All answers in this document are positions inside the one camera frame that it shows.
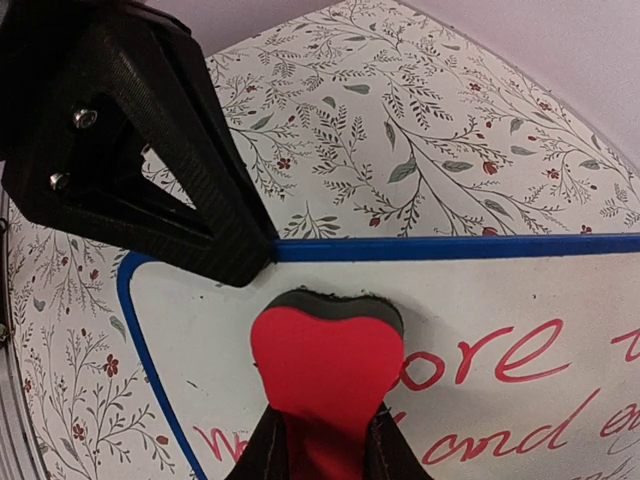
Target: screw head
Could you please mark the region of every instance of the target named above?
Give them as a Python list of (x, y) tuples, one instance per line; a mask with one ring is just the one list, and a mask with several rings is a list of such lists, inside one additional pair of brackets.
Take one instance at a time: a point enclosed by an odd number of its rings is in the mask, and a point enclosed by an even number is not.
[(98, 112), (88, 108), (81, 108), (73, 114), (73, 125), (78, 130), (86, 130), (92, 127), (96, 120), (98, 120)]
[(49, 185), (54, 192), (61, 192), (69, 186), (67, 173), (54, 173), (49, 177)]

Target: floral pattern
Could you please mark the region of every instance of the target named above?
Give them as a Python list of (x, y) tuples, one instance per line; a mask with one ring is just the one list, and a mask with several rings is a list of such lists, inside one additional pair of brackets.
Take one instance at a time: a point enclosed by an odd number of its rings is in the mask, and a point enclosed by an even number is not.
[[(284, 238), (640, 230), (636, 174), (601, 135), (391, 0), (306, 15), (207, 65)], [(126, 252), (9, 219), (13, 341), (50, 478), (192, 478), (121, 320)]]

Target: blue border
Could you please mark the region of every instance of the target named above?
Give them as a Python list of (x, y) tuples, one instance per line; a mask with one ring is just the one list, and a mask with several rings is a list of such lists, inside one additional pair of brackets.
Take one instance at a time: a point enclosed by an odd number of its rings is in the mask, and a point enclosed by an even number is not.
[[(640, 252), (640, 235), (549, 235), (514, 237), (352, 238), (276, 240), (277, 262), (371, 262), (557, 257)], [(136, 268), (152, 257), (129, 252), (118, 268), (117, 291), (131, 339), (160, 408), (184, 456), (200, 480), (206, 476), (160, 381), (136, 316), (129, 286)]]
[(640, 235), (276, 240), (274, 247), (276, 261), (279, 262), (468, 260), (640, 252)]
[(151, 388), (153, 389), (153, 393), (160, 404), (160, 409), (162, 413), (164, 413), (167, 422), (169, 423), (169, 427), (173, 432), (174, 437), (180, 445), (182, 449), (182, 453), (186, 457), (187, 461), (191, 465), (196, 477), (200, 480), (206, 480), (207, 477), (204, 474), (204, 470), (200, 466), (198, 459), (196, 458), (195, 453), (191, 449), (191, 445), (187, 440), (184, 432), (182, 431), (182, 427), (180, 426), (180, 422), (178, 422), (178, 418), (176, 417), (175, 412), (173, 411), (173, 407), (167, 398), (167, 393), (164, 391), (164, 387), (162, 386), (162, 382), (160, 381), (160, 376), (158, 375), (158, 371), (156, 370), (155, 365), (153, 364), (153, 360), (151, 359), (151, 353), (149, 352), (149, 347), (147, 347), (147, 342), (144, 339), (144, 335), (142, 334), (142, 330), (140, 329), (140, 323), (138, 322), (138, 317), (136, 315), (136, 310), (133, 306), (133, 300), (131, 298), (131, 291), (129, 289), (131, 284), (131, 279), (133, 278), (133, 272), (135, 272), (136, 268), (140, 265), (143, 265), (147, 262), (155, 262), (152, 257), (148, 257), (146, 255), (141, 255), (135, 252), (129, 252), (122, 259), (122, 263), (118, 267), (118, 278), (116, 280), (116, 288), (118, 291), (118, 298), (120, 300), (120, 305), (122, 306), (122, 313), (124, 314), (124, 318), (129, 325), (129, 332), (131, 334), (131, 339), (133, 340), (133, 344), (136, 347), (138, 352), (138, 356), (140, 357), (140, 361), (142, 362), (142, 368), (144, 368), (145, 373), (147, 374), (147, 378), (149, 379), (149, 383), (151, 384)]

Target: red foam piece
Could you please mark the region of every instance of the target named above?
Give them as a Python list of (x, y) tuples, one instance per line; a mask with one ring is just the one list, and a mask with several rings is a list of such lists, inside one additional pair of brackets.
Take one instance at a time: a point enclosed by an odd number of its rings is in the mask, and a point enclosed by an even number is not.
[(362, 480), (367, 427), (402, 367), (400, 333), (376, 318), (274, 307), (256, 319), (251, 346), (284, 416), (291, 480)]

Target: white wall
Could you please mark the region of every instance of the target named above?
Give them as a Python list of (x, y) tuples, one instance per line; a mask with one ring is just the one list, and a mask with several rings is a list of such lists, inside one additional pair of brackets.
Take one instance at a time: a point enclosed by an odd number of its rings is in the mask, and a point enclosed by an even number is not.
[(206, 55), (336, 0), (146, 0), (193, 31)]
[(520, 67), (640, 167), (640, 2), (405, 1)]
[[(550, 88), (640, 166), (640, 2), (405, 0)], [(148, 0), (194, 31), (205, 53), (333, 0)]]

